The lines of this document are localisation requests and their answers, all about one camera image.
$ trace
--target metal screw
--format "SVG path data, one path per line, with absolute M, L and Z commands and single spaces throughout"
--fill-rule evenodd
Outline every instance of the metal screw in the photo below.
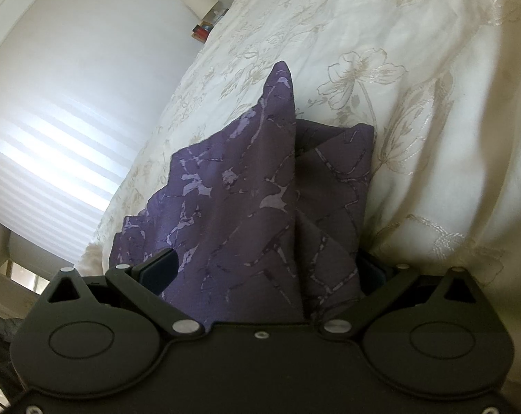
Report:
M 25 414 L 44 414 L 38 406 L 29 406 L 25 411 Z
M 270 337 L 270 333 L 268 332 L 256 332 L 255 333 L 256 339 L 268 339 Z
M 182 319 L 174 322 L 172 325 L 172 329 L 180 334 L 192 334 L 199 331 L 200 328 L 201 325 L 193 319 Z
M 348 333 L 351 329 L 350 322 L 344 319 L 331 319 L 324 324 L 324 330 L 333 334 Z

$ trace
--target lamp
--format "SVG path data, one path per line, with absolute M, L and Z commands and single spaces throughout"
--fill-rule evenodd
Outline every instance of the lamp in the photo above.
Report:
M 214 8 L 219 0 L 182 0 L 201 20 Z

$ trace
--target purple cloth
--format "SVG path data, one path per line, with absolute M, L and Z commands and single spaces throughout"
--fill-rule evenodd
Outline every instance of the purple cloth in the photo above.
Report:
M 209 326 L 325 318 L 361 297 L 355 257 L 373 128 L 295 119 L 274 65 L 256 106 L 172 156 L 168 184 L 124 220 L 109 265 L 179 256 L 162 298 Z

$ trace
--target floral embroidery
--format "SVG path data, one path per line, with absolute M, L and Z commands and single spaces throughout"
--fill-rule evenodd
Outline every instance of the floral embroidery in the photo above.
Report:
M 501 258 L 503 249 L 493 249 L 477 245 L 477 242 L 462 233 L 450 233 L 427 218 L 408 215 L 406 219 L 430 227 L 437 234 L 432 252 L 437 260 L 449 266 L 468 267 L 474 277 L 483 285 L 490 284 L 504 269 Z
M 491 247 L 480 246 L 476 240 L 464 235 L 463 233 L 449 232 L 436 222 L 422 216 L 413 214 L 407 215 L 401 222 L 393 222 L 367 239 L 370 250 L 381 259 L 387 253 L 383 251 L 383 244 L 387 243 L 389 238 L 404 227 L 408 221 L 413 221 L 417 225 L 429 228 L 432 232 L 432 242 L 430 246 L 430 254 L 433 260 L 425 259 L 427 265 L 436 264 L 440 271 L 448 269 L 452 266 L 461 266 L 469 269 L 469 272 L 479 281 L 482 286 L 487 286 L 494 281 L 499 273 L 504 269 L 502 257 L 505 254 L 504 249 L 495 249 Z M 424 244 L 421 238 L 417 240 L 417 246 Z
M 329 98 L 329 107 L 342 109 L 352 95 L 354 85 L 364 82 L 392 84 L 400 78 L 406 69 L 387 63 L 387 53 L 382 49 L 369 49 L 361 55 L 352 51 L 341 55 L 339 62 L 328 67 L 329 82 L 318 87 L 320 95 Z
M 226 119 L 226 122 L 224 125 L 230 123 L 231 121 L 235 120 L 238 116 L 245 113 L 248 109 L 254 106 L 255 103 L 245 103 L 245 104 L 239 104 L 231 114 L 229 114 L 228 118 Z
M 190 139 L 190 144 L 194 145 L 195 143 L 199 143 L 200 141 L 204 140 L 204 130 L 206 128 L 206 125 L 201 125 L 197 128 L 195 131 L 195 134 L 193 134 L 192 138 Z
M 277 5 L 284 5 L 286 1 L 277 3 Z M 241 102 L 243 93 L 266 79 L 284 48 L 293 42 L 300 42 L 301 48 L 307 48 L 309 43 L 313 43 L 327 25 L 322 17 L 326 4 L 326 0 L 321 2 L 306 0 L 296 6 L 286 24 L 276 23 L 273 26 L 257 24 L 255 29 L 253 26 L 247 25 L 237 29 L 229 50 L 231 60 L 226 68 L 221 70 L 224 80 L 228 80 L 222 89 L 221 98 L 232 95 L 238 102 Z M 272 9 L 267 9 L 261 18 L 269 17 L 271 11 Z M 244 40 L 261 29 L 266 32 L 265 40 L 259 44 L 246 43 L 243 48 Z M 238 48 L 243 48 L 243 52 L 236 54 Z
M 377 153 L 380 163 L 373 173 L 383 165 L 402 174 L 425 168 L 452 110 L 452 87 L 453 77 L 448 71 L 406 92 L 384 128 Z

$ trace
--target purple fabric with pattern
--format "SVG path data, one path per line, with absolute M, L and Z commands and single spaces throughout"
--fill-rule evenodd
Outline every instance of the purple fabric with pattern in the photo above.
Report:
M 371 126 L 296 120 L 279 62 L 256 106 L 172 156 L 167 186 L 125 218 L 109 265 L 174 248 L 179 273 L 162 298 L 207 326 L 335 315 L 361 297 L 372 141 Z

